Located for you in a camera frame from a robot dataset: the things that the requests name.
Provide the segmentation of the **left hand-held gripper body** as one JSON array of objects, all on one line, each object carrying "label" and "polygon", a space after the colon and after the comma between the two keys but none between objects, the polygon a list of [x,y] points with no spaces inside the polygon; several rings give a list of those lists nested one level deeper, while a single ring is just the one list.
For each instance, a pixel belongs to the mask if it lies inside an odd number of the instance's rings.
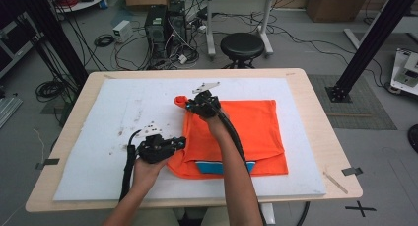
[{"label": "left hand-held gripper body", "polygon": [[135,154],[147,163],[161,162],[173,154],[174,141],[164,139],[162,130],[153,122],[141,129],[136,137],[143,137],[144,140],[137,146]]}]

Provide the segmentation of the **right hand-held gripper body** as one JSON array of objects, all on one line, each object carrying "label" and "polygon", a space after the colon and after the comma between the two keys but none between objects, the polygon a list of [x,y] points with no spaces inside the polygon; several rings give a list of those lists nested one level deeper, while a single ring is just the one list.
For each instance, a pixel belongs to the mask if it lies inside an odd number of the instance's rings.
[{"label": "right hand-held gripper body", "polygon": [[193,113],[205,118],[213,117],[217,113],[220,108],[220,103],[218,98],[211,94],[210,89],[219,85],[219,82],[203,83],[192,91],[195,94],[195,98],[193,99],[195,102],[195,111]]}]

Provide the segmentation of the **orange polo shirt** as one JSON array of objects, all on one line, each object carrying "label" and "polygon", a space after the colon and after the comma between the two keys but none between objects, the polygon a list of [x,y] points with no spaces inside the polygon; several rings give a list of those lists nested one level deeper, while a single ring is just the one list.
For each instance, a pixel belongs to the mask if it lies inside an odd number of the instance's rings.
[{"label": "orange polo shirt", "polygon": [[[223,101],[221,107],[238,133],[250,173],[254,177],[288,173],[277,107],[274,100]],[[207,124],[187,111],[182,135],[186,145],[170,157],[169,170],[184,179],[205,180],[223,177],[221,150]]]}]

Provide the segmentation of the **person's right hand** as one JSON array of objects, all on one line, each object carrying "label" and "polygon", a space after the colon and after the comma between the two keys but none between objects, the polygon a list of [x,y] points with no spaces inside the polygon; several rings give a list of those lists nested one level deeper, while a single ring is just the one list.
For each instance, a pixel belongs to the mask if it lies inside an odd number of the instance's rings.
[{"label": "person's right hand", "polygon": [[202,120],[207,124],[210,133],[215,138],[220,138],[228,134],[227,128],[217,115],[208,118],[202,117]]}]

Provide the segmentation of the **person's left hand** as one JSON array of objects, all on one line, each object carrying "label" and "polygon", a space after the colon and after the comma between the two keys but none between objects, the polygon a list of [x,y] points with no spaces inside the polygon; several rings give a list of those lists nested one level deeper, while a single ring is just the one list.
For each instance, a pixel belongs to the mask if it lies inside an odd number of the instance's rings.
[{"label": "person's left hand", "polygon": [[150,164],[142,159],[137,159],[134,165],[134,179],[131,190],[136,193],[146,194],[154,185],[161,169],[167,164],[167,160]]}]

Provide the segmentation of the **black round stool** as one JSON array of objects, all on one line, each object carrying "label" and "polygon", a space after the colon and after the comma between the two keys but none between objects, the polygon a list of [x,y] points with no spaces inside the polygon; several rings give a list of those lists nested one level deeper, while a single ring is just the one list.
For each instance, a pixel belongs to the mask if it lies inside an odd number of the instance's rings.
[{"label": "black round stool", "polygon": [[221,40],[220,47],[231,60],[226,68],[253,68],[252,61],[264,51],[262,39],[249,33],[227,35]]}]

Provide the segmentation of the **small white box device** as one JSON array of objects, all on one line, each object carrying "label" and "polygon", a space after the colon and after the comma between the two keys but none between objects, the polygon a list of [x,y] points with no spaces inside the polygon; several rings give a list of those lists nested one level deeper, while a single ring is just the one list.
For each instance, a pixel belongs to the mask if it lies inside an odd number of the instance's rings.
[{"label": "small white box device", "polygon": [[112,30],[115,35],[116,41],[119,43],[124,43],[128,41],[133,35],[131,24],[127,20],[121,21]]}]

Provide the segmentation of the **grey tape piece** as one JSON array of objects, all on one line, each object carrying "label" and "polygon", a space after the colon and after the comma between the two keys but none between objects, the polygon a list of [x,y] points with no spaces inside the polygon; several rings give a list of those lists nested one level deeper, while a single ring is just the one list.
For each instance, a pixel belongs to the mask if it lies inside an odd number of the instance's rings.
[{"label": "grey tape piece", "polygon": [[45,166],[50,165],[57,165],[59,163],[59,158],[53,158],[53,159],[45,159],[42,163],[37,163],[35,165],[36,170],[43,170]]},{"label": "grey tape piece", "polygon": [[350,175],[361,175],[363,174],[363,170],[361,168],[347,168],[347,169],[343,169],[341,170],[344,176],[350,176]]}]

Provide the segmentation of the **light wooden table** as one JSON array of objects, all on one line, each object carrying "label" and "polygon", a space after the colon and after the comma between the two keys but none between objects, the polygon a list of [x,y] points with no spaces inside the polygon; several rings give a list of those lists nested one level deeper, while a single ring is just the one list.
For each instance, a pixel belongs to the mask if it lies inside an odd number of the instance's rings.
[{"label": "light wooden table", "polygon": [[[337,136],[314,92],[306,74],[300,68],[279,69],[207,69],[207,70],[165,70],[165,71],[120,71],[92,73],[64,125],[51,151],[51,158],[59,158],[57,165],[44,167],[25,205],[31,213],[68,210],[109,209],[116,206],[114,200],[59,201],[53,197],[58,190],[70,152],[79,137],[82,126],[91,110],[101,85],[108,80],[132,79],[191,79],[202,83],[218,78],[243,81],[256,78],[283,79],[288,84],[294,105],[279,111],[280,131],[283,141],[289,145],[288,177],[256,177],[253,179],[262,204],[289,201],[315,201],[359,198],[362,187],[353,175],[344,176],[342,171],[350,163]],[[327,171],[348,189],[345,194],[323,174]]]}]

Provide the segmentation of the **thin wooden stick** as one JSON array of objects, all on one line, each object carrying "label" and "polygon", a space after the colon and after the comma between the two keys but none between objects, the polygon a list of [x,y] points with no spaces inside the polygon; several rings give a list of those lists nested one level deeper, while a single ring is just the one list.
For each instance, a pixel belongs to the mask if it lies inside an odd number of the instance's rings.
[{"label": "thin wooden stick", "polygon": [[324,171],[323,174],[328,178],[336,187],[338,187],[342,192],[348,194],[349,191],[341,183],[339,183],[335,178],[333,178],[327,171]]}]

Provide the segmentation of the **grey floor mat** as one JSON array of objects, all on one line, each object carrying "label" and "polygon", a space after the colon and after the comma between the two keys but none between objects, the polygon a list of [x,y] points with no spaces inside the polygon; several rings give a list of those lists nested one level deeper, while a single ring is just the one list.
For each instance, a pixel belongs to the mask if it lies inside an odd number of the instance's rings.
[{"label": "grey floor mat", "polygon": [[349,101],[332,102],[327,88],[332,88],[338,75],[309,75],[313,89],[333,128],[396,130],[396,126],[375,96],[368,82],[361,77],[349,93]]}]

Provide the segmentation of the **closed cardboard box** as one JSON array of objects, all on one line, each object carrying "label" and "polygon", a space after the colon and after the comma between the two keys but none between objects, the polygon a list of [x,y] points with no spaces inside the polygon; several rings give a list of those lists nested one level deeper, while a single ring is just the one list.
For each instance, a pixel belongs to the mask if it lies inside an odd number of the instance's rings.
[{"label": "closed cardboard box", "polygon": [[316,23],[350,22],[366,0],[309,0],[307,14]]}]

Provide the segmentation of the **white machine base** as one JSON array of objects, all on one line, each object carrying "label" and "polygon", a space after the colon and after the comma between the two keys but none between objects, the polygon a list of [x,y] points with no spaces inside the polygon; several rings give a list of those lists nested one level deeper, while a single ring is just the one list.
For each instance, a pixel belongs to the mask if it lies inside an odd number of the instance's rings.
[{"label": "white machine base", "polygon": [[390,86],[418,96],[418,52],[402,48],[396,51]]}]

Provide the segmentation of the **black metal post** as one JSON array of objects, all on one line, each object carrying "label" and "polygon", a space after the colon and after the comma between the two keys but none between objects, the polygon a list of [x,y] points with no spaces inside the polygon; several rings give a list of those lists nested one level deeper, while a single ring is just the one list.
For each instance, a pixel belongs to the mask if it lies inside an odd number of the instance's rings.
[{"label": "black metal post", "polygon": [[44,33],[55,52],[66,66],[68,72],[79,88],[82,88],[89,74],[79,59],[68,37],[65,35],[60,23],[57,21],[54,10],[48,0],[18,0],[23,8],[35,20],[38,28]]},{"label": "black metal post", "polygon": [[375,57],[415,0],[388,0],[383,6],[348,66],[333,87],[326,87],[333,103],[348,103],[354,84]]}]

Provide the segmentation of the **silver aluminium rail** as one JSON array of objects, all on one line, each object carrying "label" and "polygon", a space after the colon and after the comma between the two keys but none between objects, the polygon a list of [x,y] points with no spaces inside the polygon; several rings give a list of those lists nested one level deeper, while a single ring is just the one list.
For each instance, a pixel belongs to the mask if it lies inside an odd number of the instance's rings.
[{"label": "silver aluminium rail", "polygon": [[10,97],[0,99],[0,129],[23,103],[20,98]]}]

